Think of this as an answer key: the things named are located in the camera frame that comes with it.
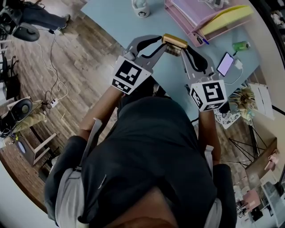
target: black metal stand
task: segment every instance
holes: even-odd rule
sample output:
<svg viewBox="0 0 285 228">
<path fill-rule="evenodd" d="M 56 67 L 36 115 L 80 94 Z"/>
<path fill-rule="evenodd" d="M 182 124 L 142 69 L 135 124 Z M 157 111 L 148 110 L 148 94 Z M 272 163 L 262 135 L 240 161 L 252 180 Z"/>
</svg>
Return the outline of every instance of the black metal stand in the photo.
<svg viewBox="0 0 285 228">
<path fill-rule="evenodd" d="M 240 152 L 243 153 L 244 156 L 246 156 L 248 158 L 249 162 L 253 162 L 254 160 L 256 160 L 259 156 L 260 156 L 260 150 L 266 150 L 267 146 L 265 144 L 265 142 L 262 140 L 262 138 L 260 137 L 260 135 L 257 133 L 257 131 L 252 127 L 252 126 L 248 126 L 249 127 L 249 133 L 250 133 L 250 138 L 252 141 L 252 145 L 249 145 L 247 143 L 244 142 L 240 142 L 240 141 L 236 141 L 234 139 L 228 138 L 234 146 L 236 146 L 237 149 L 240 150 Z M 265 145 L 265 149 L 258 147 L 257 145 L 257 141 L 255 139 L 254 136 L 254 132 L 257 134 L 257 136 L 261 139 L 261 141 L 263 142 L 263 144 Z M 242 148 L 238 143 L 250 146 L 253 148 L 253 154 L 250 154 L 248 151 L 246 151 L 244 148 Z M 243 168 L 246 168 L 247 166 L 249 166 L 249 164 L 244 164 L 242 162 L 239 162 Z"/>
</svg>

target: desk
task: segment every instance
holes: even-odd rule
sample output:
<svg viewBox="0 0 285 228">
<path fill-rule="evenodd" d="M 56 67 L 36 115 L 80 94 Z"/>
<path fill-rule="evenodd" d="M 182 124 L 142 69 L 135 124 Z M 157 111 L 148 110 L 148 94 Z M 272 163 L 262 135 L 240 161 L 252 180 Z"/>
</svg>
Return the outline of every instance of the desk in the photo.
<svg viewBox="0 0 285 228">
<path fill-rule="evenodd" d="M 183 30 L 164 10 L 164 0 L 148 0 L 148 3 L 151 9 L 151 15 L 145 19 L 138 18 L 135 15 L 130 0 L 90 0 L 82 8 L 82 11 L 106 30 L 124 48 L 136 37 L 169 33 L 188 41 L 189 45 L 196 49 Z M 253 47 L 253 41 L 242 27 L 238 27 L 217 37 L 211 41 L 210 45 L 201 47 L 201 50 L 213 59 L 215 67 L 217 67 L 226 52 L 230 54 L 234 53 L 232 43 L 239 41 L 249 41 L 252 48 L 236 55 L 243 63 L 244 71 L 236 83 L 226 85 L 228 96 L 231 95 L 259 65 L 259 59 Z M 159 45 L 160 43 L 157 42 L 146 48 L 142 53 L 149 55 Z M 240 70 L 232 66 L 227 76 L 222 79 L 224 79 L 226 83 L 231 83 L 239 76 Z M 187 76 L 184 72 L 181 58 L 165 53 L 155 65 L 153 77 L 169 96 L 184 108 L 190 120 L 194 120 L 198 117 L 198 108 L 184 88 L 184 85 L 187 83 Z"/>
</svg>

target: person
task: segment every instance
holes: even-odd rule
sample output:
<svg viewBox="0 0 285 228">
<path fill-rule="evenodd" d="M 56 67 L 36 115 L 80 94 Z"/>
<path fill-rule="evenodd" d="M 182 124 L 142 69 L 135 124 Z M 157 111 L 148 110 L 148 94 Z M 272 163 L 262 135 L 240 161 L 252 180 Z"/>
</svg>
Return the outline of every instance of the person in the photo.
<svg viewBox="0 0 285 228">
<path fill-rule="evenodd" d="M 32 25 L 39 25 L 41 27 L 57 30 L 65 29 L 67 22 L 70 20 L 70 15 L 66 14 L 63 17 L 49 13 L 40 6 L 41 1 L 36 3 L 25 2 L 23 0 L 8 1 L 8 5 L 13 9 L 20 9 L 22 11 L 22 18 L 20 22 L 25 22 Z"/>
<path fill-rule="evenodd" d="M 68 220 L 55 218 L 61 177 L 67 168 L 79 164 L 94 118 L 102 121 L 103 129 L 117 105 L 117 122 L 82 166 L 85 197 L 80 223 L 90 228 L 206 227 L 218 198 L 222 204 L 219 227 L 236 226 L 231 171 L 220 164 L 213 111 L 199 114 L 197 139 L 178 103 L 161 93 L 153 96 L 154 83 L 150 77 L 125 96 L 111 86 L 83 118 L 78 135 L 67 141 L 45 184 L 48 215 L 59 227 L 72 227 Z M 213 176 L 204 155 L 207 145 L 214 147 Z M 72 210 L 63 209 L 60 214 Z"/>
</svg>

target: phone screen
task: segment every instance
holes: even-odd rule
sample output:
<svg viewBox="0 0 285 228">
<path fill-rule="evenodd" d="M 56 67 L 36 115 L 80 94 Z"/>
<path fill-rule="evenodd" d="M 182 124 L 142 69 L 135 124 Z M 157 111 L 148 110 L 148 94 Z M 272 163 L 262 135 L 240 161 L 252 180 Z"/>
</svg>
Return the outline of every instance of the phone screen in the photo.
<svg viewBox="0 0 285 228">
<path fill-rule="evenodd" d="M 218 66 L 218 71 L 223 75 L 226 76 L 228 69 L 233 63 L 233 57 L 231 57 L 228 53 L 225 54 L 223 60 L 221 61 L 220 65 Z"/>
</svg>

